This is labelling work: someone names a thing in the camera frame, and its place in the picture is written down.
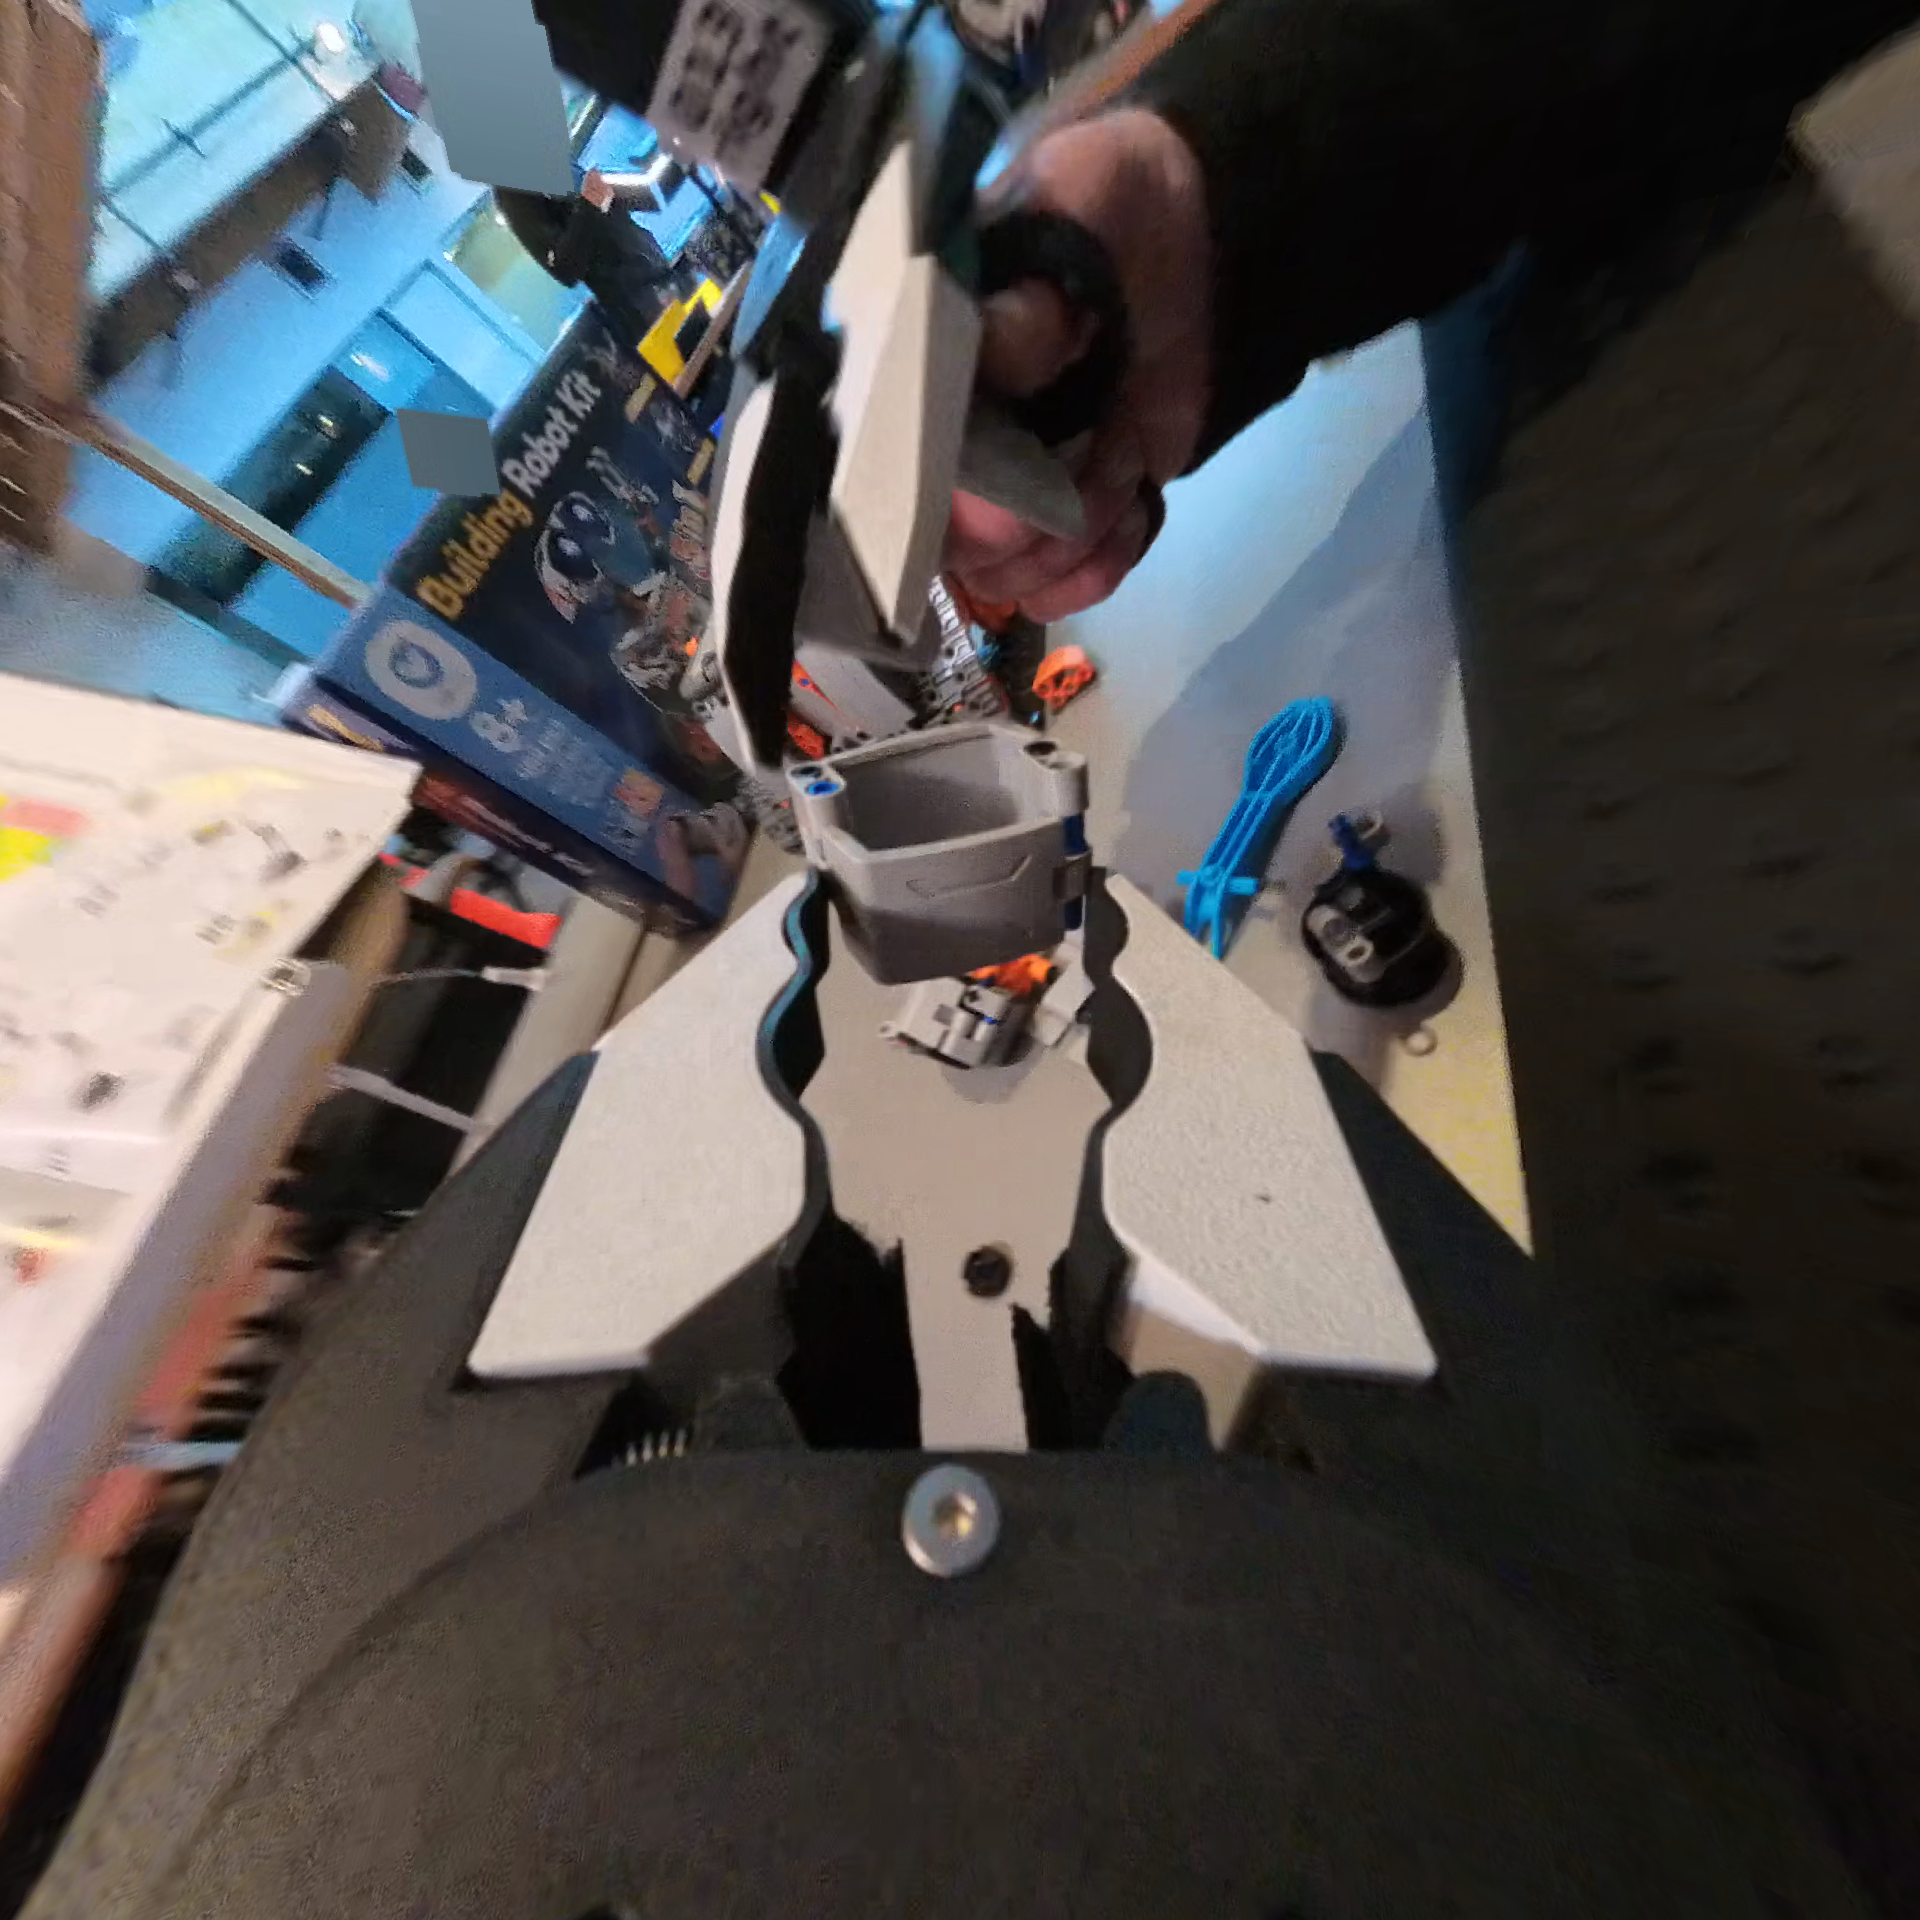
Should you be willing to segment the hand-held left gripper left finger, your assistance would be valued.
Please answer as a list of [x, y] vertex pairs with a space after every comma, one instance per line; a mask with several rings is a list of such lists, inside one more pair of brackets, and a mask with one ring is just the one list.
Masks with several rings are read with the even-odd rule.
[[795, 1266], [828, 1214], [802, 1109], [828, 900], [780, 878], [595, 1050], [467, 1357], [483, 1381], [776, 1375]]

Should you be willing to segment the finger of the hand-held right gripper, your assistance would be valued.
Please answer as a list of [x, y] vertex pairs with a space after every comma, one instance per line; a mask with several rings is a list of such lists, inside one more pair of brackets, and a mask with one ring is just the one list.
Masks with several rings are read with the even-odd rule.
[[933, 495], [855, 450], [836, 486], [838, 436], [822, 372], [772, 372], [739, 389], [718, 459], [709, 583], [718, 675], [744, 767], [788, 758], [795, 667], [828, 661], [822, 693], [853, 693], [836, 737], [881, 737], [914, 712], [933, 586]]
[[828, 526], [867, 599], [874, 640], [918, 640], [945, 552], [972, 401], [978, 317], [920, 246], [920, 156], [887, 146], [834, 268]]

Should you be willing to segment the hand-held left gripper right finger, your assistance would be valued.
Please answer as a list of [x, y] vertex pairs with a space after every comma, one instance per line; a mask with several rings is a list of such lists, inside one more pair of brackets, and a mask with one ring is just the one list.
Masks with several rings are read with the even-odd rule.
[[1124, 877], [1091, 900], [1078, 1310], [1129, 1373], [1428, 1381], [1435, 1343], [1303, 1031]]

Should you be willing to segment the black round core blue pin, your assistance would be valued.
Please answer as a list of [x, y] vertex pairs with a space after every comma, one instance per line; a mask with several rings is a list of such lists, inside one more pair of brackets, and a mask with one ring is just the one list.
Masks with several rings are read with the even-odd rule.
[[1453, 968], [1453, 941], [1428, 893], [1380, 867], [1389, 828], [1369, 810], [1339, 814], [1328, 840], [1337, 867], [1298, 915], [1310, 960], [1339, 999], [1369, 1012], [1430, 999]]

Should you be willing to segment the grey block module blue pin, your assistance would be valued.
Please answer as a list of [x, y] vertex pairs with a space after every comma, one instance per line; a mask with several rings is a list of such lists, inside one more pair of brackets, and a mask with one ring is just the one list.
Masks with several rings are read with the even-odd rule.
[[1091, 772], [1041, 732], [906, 732], [796, 761], [788, 786], [802, 855], [881, 987], [1049, 955], [1084, 917]]

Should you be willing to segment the light blue plastic strip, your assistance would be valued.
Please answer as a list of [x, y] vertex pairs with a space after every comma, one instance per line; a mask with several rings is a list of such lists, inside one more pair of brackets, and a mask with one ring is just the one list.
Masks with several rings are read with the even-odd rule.
[[1328, 775], [1343, 741], [1331, 700], [1298, 700], [1259, 725], [1240, 763], [1240, 786], [1183, 888], [1183, 927], [1212, 960], [1223, 960], [1296, 804]]

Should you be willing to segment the person's right hand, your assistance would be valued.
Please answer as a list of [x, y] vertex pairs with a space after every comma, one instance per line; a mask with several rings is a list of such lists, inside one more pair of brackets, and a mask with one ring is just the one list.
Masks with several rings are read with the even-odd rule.
[[1091, 612], [1141, 564], [1162, 526], [1162, 490], [1196, 448], [1212, 401], [1212, 227], [1206, 177], [1169, 121], [1113, 109], [1041, 133], [985, 191], [982, 208], [1055, 212], [1091, 228], [1125, 299], [1125, 378], [1078, 450], [1078, 539], [955, 495], [948, 575], [978, 605], [1050, 624]]

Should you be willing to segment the blue robot kit box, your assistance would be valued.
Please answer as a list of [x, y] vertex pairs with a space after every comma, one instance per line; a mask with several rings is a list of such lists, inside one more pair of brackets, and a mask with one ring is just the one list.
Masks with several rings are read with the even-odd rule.
[[492, 453], [497, 490], [440, 497], [288, 693], [310, 681], [420, 737], [467, 725], [497, 747], [497, 721], [554, 720], [694, 804], [731, 804], [752, 843], [709, 701], [681, 693], [709, 634], [716, 437], [587, 303], [492, 425]]

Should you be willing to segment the yellow plastic bin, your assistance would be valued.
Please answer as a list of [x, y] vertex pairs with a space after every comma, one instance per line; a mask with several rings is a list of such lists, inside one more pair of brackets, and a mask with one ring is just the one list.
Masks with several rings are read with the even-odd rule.
[[646, 368], [676, 387], [689, 355], [709, 336], [712, 319], [718, 317], [725, 292], [716, 282], [703, 282], [693, 294], [670, 299], [656, 319], [638, 342], [639, 361]]

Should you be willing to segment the grey orange tracked toy robot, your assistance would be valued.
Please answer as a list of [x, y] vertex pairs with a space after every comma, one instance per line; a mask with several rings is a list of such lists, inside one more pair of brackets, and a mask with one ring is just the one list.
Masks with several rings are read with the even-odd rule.
[[1046, 730], [1034, 693], [1046, 627], [1023, 613], [978, 622], [957, 583], [936, 580], [920, 624], [920, 654], [906, 664], [855, 657], [796, 640], [784, 688], [780, 754], [756, 754], [752, 695], [766, 695], [766, 661], [755, 661], [744, 627], [728, 617], [716, 646], [716, 712], [709, 732], [728, 747], [749, 824], [784, 853], [801, 849], [784, 772], [796, 761], [866, 747], [909, 732], [968, 721]]

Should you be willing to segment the small grey panel orange pin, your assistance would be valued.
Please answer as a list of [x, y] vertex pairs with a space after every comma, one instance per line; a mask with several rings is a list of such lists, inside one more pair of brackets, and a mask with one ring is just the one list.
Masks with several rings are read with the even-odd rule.
[[878, 1039], [951, 1068], [1020, 1066], [1067, 1042], [1091, 999], [1078, 949], [1025, 955], [909, 991]]

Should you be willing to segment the dark red robot kit box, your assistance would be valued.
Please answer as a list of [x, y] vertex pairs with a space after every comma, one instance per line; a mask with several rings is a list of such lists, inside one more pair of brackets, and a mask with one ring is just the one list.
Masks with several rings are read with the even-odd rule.
[[623, 754], [587, 747], [557, 720], [498, 720], [507, 747], [467, 725], [420, 737], [303, 681], [280, 721], [310, 737], [406, 758], [414, 804], [628, 921], [694, 935], [736, 895], [749, 835], [731, 804], [694, 804]]

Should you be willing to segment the white instruction sheet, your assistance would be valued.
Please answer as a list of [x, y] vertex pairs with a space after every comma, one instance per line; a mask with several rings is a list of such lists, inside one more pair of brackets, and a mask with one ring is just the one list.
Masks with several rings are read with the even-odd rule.
[[139, 1246], [218, 1139], [407, 758], [4, 675], [4, 1583], [153, 1310]]

